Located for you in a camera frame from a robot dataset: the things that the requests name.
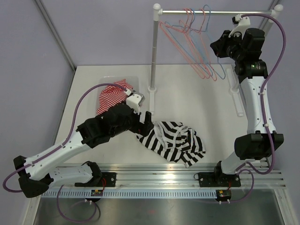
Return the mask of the pink hanger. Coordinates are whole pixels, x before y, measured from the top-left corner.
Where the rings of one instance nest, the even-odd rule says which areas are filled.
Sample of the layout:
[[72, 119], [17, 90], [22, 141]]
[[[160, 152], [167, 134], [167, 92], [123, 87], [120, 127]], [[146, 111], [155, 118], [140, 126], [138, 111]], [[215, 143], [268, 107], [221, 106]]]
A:
[[205, 25], [208, 24], [208, 19], [206, 14], [203, 14], [202, 21], [197, 24], [195, 11], [191, 8], [184, 10], [187, 13], [187, 20], [186, 22], [179, 21], [179, 24], [183, 26], [181, 33], [187, 44], [187, 49], [181, 48], [184, 58], [200, 78], [209, 79], [212, 77], [212, 72], [209, 69], [209, 54], [202, 37], [203, 32], [206, 31]]
[[163, 21], [159, 21], [158, 25], [159, 25], [159, 28], [164, 32], [166, 37], [169, 39], [169, 41], [173, 44], [173, 46], [178, 50], [178, 52], [184, 58], [184, 53], [182, 52], [181, 48], [184, 47], [185, 49], [187, 49], [188, 47], [187, 47], [185, 38], [184, 38], [183, 34], [181, 33], [181, 29], [183, 28], [183, 26], [180, 25], [179, 22], [176, 25], [171, 25], [169, 22], [163, 22]]
[[193, 32], [196, 32], [196, 33], [201, 33], [201, 32], [205, 32], [205, 30], [203, 30], [203, 26], [204, 26], [204, 23], [205, 23], [205, 20], [206, 20], [206, 13], [205, 13], [205, 10], [203, 8], [199, 9], [203, 12], [203, 20], [202, 20], [202, 23], [201, 23], [201, 26], [199, 27], [199, 29], [196, 29], [192, 26], [193, 22], [195, 21], [195, 16], [196, 16], [196, 13], [195, 11], [190, 8], [189, 11], [191, 12], [191, 15], [192, 15], [192, 19], [191, 19], [191, 22], [190, 22], [190, 25], [188, 27], [188, 32], [191, 33], [192, 31]]

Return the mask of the blue hanger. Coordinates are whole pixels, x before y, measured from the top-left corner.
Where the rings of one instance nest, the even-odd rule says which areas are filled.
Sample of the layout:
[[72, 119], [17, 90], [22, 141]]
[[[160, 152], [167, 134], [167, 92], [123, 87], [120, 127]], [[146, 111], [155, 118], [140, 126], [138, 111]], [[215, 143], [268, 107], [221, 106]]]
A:
[[213, 68], [208, 47], [205, 44], [203, 36], [208, 35], [208, 25], [211, 12], [205, 13], [203, 8], [203, 19], [199, 28], [194, 28], [196, 20], [195, 10], [191, 8], [183, 9], [187, 15], [186, 20], [179, 20], [177, 24], [169, 22], [159, 22], [161, 30], [165, 36], [179, 51], [185, 61], [199, 75], [201, 79], [218, 79], [218, 73]]
[[205, 4], [202, 7], [206, 13], [206, 20], [203, 26], [203, 30], [205, 32], [196, 33], [191, 32], [189, 33], [191, 38], [191, 43], [194, 45], [192, 53], [195, 53], [194, 61], [196, 65], [204, 72], [205, 78], [212, 78], [213, 81], [216, 81], [218, 78], [224, 80], [226, 78], [226, 73], [223, 66], [220, 64], [219, 59], [217, 59], [217, 64], [221, 68], [223, 74], [221, 75], [218, 73], [212, 65], [210, 53], [209, 53], [209, 44], [212, 43], [213, 38], [209, 32], [209, 24], [210, 24], [210, 17], [211, 17], [211, 7]]

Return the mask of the black white striped garment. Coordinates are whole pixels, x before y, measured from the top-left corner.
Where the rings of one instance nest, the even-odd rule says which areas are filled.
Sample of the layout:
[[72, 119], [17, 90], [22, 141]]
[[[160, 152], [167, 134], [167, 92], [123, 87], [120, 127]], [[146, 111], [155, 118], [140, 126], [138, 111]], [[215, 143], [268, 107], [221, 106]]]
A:
[[206, 153], [197, 132], [181, 122], [157, 121], [147, 136], [137, 135], [138, 141], [168, 162], [181, 161], [186, 168], [199, 162]]

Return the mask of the red striped tank top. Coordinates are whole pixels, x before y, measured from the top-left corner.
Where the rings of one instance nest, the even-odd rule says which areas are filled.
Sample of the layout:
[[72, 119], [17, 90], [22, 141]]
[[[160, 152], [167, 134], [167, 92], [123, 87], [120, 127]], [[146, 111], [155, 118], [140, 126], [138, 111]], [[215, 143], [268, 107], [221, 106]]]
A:
[[106, 111], [109, 110], [109, 108], [119, 104], [123, 103], [127, 99], [127, 94], [124, 92], [124, 90], [114, 87], [114, 86], [107, 86], [105, 87], [99, 97], [99, 107], [96, 110], [96, 114], [100, 115]]

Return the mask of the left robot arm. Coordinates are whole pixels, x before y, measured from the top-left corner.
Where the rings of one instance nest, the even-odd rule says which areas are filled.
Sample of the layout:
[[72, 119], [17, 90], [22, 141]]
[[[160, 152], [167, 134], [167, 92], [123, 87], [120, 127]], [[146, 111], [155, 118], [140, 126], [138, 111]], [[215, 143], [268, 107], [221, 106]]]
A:
[[104, 185], [102, 172], [95, 162], [88, 161], [82, 166], [59, 168], [70, 158], [107, 143], [111, 138], [130, 131], [147, 136], [154, 128], [152, 114], [141, 114], [124, 103], [111, 107], [108, 111], [87, 119], [79, 125], [65, 141], [33, 156], [18, 156], [14, 159], [15, 172], [18, 174], [19, 193], [33, 198], [45, 193], [49, 188], [62, 185], [75, 187], [99, 187]]

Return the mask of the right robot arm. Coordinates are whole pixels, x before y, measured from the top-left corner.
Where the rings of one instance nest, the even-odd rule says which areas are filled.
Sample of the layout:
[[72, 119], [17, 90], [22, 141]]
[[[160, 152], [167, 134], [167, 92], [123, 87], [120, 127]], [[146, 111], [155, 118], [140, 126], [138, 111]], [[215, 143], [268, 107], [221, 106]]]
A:
[[247, 117], [247, 134], [235, 139], [234, 152], [219, 161], [212, 172], [198, 173], [200, 187], [240, 187], [238, 173], [246, 165], [274, 156], [275, 150], [284, 142], [272, 122], [267, 96], [268, 71], [260, 59], [265, 33], [248, 28], [244, 33], [225, 30], [211, 48], [219, 58], [231, 58], [244, 97]]

